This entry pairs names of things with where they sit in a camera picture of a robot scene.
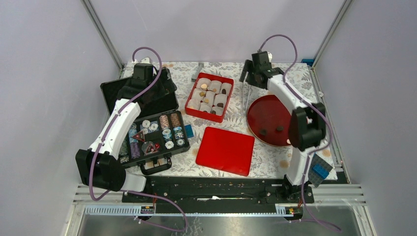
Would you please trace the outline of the silver tweezers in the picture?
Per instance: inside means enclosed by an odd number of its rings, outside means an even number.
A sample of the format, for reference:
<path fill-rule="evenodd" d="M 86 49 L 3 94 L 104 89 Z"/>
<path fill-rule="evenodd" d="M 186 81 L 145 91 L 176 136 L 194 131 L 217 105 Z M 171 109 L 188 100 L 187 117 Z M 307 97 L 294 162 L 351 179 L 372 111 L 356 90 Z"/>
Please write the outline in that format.
<path fill-rule="evenodd" d="M 248 85 L 246 82 L 242 82 L 242 89 L 241 89 L 241 107 L 244 112 L 247 111 L 249 98 L 251 94 L 251 85 Z"/>

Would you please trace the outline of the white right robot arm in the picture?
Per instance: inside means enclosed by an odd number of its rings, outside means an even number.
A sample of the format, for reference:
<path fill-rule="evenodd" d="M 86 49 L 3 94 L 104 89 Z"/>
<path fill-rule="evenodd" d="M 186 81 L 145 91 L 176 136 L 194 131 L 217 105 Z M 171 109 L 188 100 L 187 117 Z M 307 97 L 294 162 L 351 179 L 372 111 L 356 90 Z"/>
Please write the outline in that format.
<path fill-rule="evenodd" d="M 252 54 L 244 63 L 239 81 L 270 91 L 290 113 L 288 138 L 293 147 L 292 159 L 286 173 L 289 185 L 282 189 L 284 200 L 293 203 L 301 197 L 308 180 L 311 161 L 308 152 L 318 147 L 326 137 L 326 109 L 322 103 L 312 103 L 290 84 L 285 72 L 273 67 L 267 51 Z"/>

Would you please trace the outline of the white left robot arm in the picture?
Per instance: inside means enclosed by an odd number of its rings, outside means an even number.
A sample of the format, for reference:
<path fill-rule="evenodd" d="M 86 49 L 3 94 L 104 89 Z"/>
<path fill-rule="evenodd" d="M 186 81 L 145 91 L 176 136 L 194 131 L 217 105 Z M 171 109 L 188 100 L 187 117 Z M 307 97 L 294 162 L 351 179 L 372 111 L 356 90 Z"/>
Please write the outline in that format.
<path fill-rule="evenodd" d="M 177 89 L 168 68 L 137 63 L 130 77 L 113 81 L 118 88 L 109 97 L 113 102 L 110 117 L 88 149 L 80 149 L 75 159 L 82 183 L 107 191 L 134 191 L 140 202 L 152 197 L 146 177 L 128 173 L 119 161 L 119 151 L 141 109 L 174 93 Z"/>

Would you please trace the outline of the dark round chocolate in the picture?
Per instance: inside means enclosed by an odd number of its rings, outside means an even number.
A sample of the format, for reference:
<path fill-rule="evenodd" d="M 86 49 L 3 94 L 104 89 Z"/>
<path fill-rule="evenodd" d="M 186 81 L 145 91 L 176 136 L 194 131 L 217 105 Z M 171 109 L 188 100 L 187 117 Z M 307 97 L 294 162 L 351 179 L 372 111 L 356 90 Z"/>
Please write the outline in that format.
<path fill-rule="evenodd" d="M 266 130 L 264 130 L 264 129 L 261 129 L 261 130 L 259 131 L 259 134 L 260 134 L 260 135 L 262 135 L 262 136 L 265 136 L 265 135 L 267 134 L 267 131 L 266 131 Z"/>

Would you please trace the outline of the white paper cup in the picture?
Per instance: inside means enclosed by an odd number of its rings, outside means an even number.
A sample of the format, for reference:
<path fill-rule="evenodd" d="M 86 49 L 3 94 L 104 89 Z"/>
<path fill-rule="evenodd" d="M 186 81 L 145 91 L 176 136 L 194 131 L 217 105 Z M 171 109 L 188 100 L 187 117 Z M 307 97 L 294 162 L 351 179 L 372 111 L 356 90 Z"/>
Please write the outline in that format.
<path fill-rule="evenodd" d="M 226 103 L 227 103 L 227 100 L 228 100 L 228 96 L 226 94 L 217 94 L 214 97 L 213 105 L 217 106 L 218 103 L 223 103 L 224 107 L 225 107 Z"/>

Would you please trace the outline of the dark red round tray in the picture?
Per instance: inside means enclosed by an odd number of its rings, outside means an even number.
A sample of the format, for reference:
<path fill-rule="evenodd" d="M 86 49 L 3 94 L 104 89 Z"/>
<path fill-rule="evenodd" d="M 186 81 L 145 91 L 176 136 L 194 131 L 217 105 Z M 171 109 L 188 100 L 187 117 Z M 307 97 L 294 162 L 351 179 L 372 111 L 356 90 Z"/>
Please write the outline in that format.
<path fill-rule="evenodd" d="M 297 143 L 296 113 L 288 111 L 275 95 L 257 98 L 249 106 L 246 118 L 250 131 L 265 144 L 285 147 Z M 278 126 L 283 126 L 284 130 L 278 132 Z M 267 131 L 265 136 L 259 134 L 261 129 Z"/>

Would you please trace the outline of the red tin box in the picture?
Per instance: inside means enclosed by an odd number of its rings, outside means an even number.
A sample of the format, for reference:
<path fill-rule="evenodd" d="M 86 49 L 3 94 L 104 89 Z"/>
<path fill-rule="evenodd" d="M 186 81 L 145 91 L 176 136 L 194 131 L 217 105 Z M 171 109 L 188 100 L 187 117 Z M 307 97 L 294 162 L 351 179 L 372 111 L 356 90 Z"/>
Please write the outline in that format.
<path fill-rule="evenodd" d="M 234 80 L 230 78 L 200 72 L 186 101 L 186 114 L 196 118 L 221 123 L 225 117 L 227 106 L 231 100 L 234 83 Z M 206 90 L 202 90 L 200 88 L 202 84 L 207 84 L 208 87 Z M 199 95 L 200 92 L 205 92 L 205 96 L 201 97 Z M 228 96 L 228 100 L 224 108 L 213 105 L 214 97 L 217 94 L 226 94 Z"/>

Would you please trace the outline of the black poker chip case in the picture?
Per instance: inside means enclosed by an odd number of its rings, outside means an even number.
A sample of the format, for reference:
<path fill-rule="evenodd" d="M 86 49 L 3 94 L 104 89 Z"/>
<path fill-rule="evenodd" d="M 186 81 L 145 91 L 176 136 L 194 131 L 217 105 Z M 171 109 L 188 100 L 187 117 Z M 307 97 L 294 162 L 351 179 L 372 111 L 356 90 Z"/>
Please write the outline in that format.
<path fill-rule="evenodd" d="M 101 85 L 108 103 L 112 102 L 109 97 L 113 92 L 118 91 L 110 83 Z M 171 158 L 190 149 L 178 108 L 174 92 L 141 109 L 119 151 L 124 168 L 139 166 L 142 174 L 152 175 L 171 168 Z"/>

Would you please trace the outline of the red tin lid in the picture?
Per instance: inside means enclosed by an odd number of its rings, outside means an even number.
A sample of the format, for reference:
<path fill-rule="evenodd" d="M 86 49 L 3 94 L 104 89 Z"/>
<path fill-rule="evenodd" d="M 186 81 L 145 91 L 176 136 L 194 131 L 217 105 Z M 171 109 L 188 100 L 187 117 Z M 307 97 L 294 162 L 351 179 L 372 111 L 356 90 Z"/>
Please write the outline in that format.
<path fill-rule="evenodd" d="M 225 129 L 206 127 L 196 164 L 247 177 L 255 138 Z"/>

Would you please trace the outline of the grey lego baseplate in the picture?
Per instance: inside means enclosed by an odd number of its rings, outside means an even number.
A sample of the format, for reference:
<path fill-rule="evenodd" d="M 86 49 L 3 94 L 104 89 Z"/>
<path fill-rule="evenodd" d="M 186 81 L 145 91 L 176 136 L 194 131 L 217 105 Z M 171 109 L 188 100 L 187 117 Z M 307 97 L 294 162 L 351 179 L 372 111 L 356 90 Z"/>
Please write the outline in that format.
<path fill-rule="evenodd" d="M 308 171 L 308 179 L 311 184 L 318 187 L 330 175 L 332 170 L 332 165 L 318 154 L 314 154 Z"/>

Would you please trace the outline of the blue lego brick on baseplate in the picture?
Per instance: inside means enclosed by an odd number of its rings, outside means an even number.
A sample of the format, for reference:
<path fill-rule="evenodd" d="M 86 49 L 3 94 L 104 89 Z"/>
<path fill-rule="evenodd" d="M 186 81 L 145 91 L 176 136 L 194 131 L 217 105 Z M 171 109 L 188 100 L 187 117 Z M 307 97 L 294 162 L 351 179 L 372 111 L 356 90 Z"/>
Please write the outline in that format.
<path fill-rule="evenodd" d="M 321 179 L 326 179 L 329 176 L 329 171 L 325 169 L 321 164 L 316 164 L 313 167 L 313 172 L 317 174 Z"/>

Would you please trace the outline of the grey metal bracket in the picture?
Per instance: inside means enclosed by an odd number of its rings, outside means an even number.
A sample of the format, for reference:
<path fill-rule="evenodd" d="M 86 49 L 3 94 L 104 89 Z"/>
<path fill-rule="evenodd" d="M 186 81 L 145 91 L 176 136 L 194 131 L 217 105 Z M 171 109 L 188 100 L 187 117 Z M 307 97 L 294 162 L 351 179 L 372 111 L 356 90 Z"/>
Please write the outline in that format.
<path fill-rule="evenodd" d="M 204 63 L 203 62 L 198 62 L 197 69 L 195 70 L 195 72 L 191 76 L 191 81 L 192 82 L 195 82 L 197 80 L 197 77 L 200 74 L 203 67 L 204 67 Z"/>

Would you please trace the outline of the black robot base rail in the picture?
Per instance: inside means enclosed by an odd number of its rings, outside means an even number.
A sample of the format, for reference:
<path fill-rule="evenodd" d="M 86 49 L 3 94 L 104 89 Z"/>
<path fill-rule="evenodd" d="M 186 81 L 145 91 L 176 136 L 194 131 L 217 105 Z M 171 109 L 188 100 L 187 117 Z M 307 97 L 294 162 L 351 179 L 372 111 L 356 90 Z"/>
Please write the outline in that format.
<path fill-rule="evenodd" d="M 186 214 L 193 213 L 275 213 L 276 205 L 301 211 L 314 203 L 311 187 L 290 187 L 282 179 L 149 176 L 145 196 L 127 193 L 123 203 L 150 204 L 157 213 L 176 213 L 165 197 Z"/>

